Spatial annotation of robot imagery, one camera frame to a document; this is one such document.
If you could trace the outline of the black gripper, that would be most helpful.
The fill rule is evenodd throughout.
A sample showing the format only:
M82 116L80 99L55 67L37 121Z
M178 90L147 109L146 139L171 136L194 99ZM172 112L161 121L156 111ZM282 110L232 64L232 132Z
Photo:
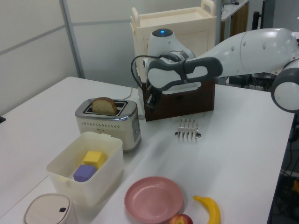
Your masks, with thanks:
M157 102L161 96L162 92L154 87L152 84L147 88L147 99L145 100L145 104L147 107L150 107L151 111L156 110Z

